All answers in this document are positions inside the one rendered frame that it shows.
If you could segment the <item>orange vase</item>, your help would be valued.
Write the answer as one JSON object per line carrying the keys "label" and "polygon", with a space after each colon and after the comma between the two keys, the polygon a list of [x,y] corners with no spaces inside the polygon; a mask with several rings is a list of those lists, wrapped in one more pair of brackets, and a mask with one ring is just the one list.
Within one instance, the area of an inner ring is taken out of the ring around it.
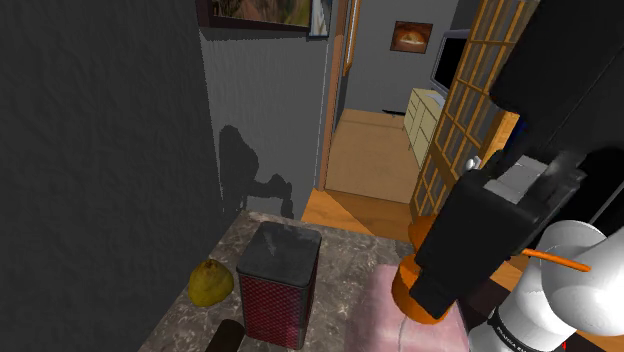
{"label": "orange vase", "polygon": [[415,263],[416,253],[424,242],[435,219],[435,215],[418,216],[417,219],[408,226],[408,238],[414,253],[405,256],[401,260],[391,288],[392,298],[402,313],[411,320],[429,325],[443,321],[450,311],[450,308],[448,308],[440,318],[434,318],[410,296],[409,290],[418,279],[420,272],[420,267]]}

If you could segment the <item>orange thin rod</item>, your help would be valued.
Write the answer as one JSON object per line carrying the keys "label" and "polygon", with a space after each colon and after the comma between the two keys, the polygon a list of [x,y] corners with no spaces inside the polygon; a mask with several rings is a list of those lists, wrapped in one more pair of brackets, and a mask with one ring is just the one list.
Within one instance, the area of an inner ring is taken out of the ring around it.
{"label": "orange thin rod", "polygon": [[529,249],[529,248],[525,248],[520,252],[521,255],[527,256],[527,257],[536,257],[539,258],[541,260],[545,260],[545,261],[549,261],[549,262],[553,262],[556,263],[558,265],[562,265],[580,272],[589,272],[591,270],[591,267],[579,262],[575,262],[573,260],[567,259],[567,258],[563,258],[557,255],[553,255],[553,254],[549,254],[543,251],[538,251],[538,250],[533,250],[533,249]]}

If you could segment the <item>cream chest of drawers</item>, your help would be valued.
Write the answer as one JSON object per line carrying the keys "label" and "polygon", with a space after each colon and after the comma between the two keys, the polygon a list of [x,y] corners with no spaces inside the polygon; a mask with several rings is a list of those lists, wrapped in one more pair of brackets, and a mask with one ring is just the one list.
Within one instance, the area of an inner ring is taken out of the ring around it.
{"label": "cream chest of drawers", "polygon": [[434,90],[413,88],[404,116],[404,130],[420,169],[444,107],[444,98]]}

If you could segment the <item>pink cloth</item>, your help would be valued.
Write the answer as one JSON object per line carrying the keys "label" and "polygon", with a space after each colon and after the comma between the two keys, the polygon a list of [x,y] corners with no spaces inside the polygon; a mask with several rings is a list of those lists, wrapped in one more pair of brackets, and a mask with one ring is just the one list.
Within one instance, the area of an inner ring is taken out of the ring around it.
{"label": "pink cloth", "polygon": [[344,352],[469,352],[457,306],[435,325],[420,324],[397,308],[391,294],[397,268],[378,265],[347,320]]}

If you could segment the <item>wooden lattice door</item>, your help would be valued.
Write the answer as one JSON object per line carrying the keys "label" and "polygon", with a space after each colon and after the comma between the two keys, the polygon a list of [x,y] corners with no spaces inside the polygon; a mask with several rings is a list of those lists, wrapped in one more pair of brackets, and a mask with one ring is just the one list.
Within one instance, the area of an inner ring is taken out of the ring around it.
{"label": "wooden lattice door", "polygon": [[469,161],[480,168],[505,146],[518,115],[489,91],[539,2],[481,0],[409,203],[413,221],[439,212]]}

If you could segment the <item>black television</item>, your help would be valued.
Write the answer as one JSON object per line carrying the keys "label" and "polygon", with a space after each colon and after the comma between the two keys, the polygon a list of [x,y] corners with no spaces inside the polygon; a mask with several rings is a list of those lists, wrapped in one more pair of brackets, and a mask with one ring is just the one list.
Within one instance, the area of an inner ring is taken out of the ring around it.
{"label": "black television", "polygon": [[444,98],[451,89],[469,34],[469,29],[449,30],[443,34],[430,76],[430,84],[432,89]]}

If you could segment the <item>red box with black lid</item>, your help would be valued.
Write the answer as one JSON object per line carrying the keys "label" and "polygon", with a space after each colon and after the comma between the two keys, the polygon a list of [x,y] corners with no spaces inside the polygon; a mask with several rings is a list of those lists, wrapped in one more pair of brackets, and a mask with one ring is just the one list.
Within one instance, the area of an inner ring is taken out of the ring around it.
{"label": "red box with black lid", "polygon": [[259,225],[236,266],[249,337],[303,347],[321,243],[316,230],[270,221]]}

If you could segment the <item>black cylinder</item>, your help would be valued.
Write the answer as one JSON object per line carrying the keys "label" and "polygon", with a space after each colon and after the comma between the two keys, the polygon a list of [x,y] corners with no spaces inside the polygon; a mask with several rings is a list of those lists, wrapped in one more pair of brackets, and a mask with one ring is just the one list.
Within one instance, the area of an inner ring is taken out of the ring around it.
{"label": "black cylinder", "polygon": [[204,352],[238,352],[244,336],[245,328],[241,323],[224,319]]}

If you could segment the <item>yellow-green pear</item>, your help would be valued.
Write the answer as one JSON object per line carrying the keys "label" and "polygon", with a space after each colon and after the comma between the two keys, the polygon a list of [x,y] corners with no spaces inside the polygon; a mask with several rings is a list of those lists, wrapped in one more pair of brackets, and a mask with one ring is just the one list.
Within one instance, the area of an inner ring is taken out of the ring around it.
{"label": "yellow-green pear", "polygon": [[191,272],[188,296],[194,305],[207,307],[223,301],[233,288],[232,273],[219,261],[208,259]]}

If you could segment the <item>wooden door frame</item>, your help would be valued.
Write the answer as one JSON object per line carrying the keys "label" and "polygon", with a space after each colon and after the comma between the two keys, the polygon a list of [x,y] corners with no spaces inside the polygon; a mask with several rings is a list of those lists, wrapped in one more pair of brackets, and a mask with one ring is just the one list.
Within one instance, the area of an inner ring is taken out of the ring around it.
{"label": "wooden door frame", "polygon": [[351,21],[353,12],[353,0],[337,0],[338,1],[338,13],[336,22],[336,33],[333,36],[332,41],[332,61],[331,61],[331,74],[329,80],[329,89],[327,94],[327,103],[325,122],[324,122],[324,134],[323,134],[323,148],[322,159],[319,163],[319,179],[316,189],[319,191],[325,190],[327,169],[330,156],[331,140],[334,129],[334,119],[336,104],[339,94],[340,79],[343,76],[342,65],[345,63],[344,49],[349,46],[346,43],[349,36],[348,26]]}

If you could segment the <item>orange wall picture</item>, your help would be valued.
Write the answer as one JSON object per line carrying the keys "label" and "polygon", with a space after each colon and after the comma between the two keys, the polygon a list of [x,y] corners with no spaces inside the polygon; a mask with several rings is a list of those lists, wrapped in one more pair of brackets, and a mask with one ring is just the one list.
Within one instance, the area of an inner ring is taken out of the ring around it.
{"label": "orange wall picture", "polygon": [[390,50],[425,54],[432,28],[431,23],[397,21],[392,34]]}

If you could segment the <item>pale-framed wall picture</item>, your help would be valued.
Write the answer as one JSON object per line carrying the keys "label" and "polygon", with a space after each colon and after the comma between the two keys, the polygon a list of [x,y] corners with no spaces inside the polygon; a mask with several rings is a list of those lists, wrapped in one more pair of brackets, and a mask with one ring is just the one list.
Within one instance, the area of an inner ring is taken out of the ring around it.
{"label": "pale-framed wall picture", "polygon": [[330,33],[333,0],[311,0],[310,38],[326,38]]}

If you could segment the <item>dark-framed landscape wall picture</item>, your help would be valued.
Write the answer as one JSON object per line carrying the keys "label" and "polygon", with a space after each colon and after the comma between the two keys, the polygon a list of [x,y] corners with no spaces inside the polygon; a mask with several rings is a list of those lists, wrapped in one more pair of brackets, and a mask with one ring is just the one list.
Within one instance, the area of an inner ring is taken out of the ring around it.
{"label": "dark-framed landscape wall picture", "polygon": [[202,27],[307,32],[312,0],[195,0]]}

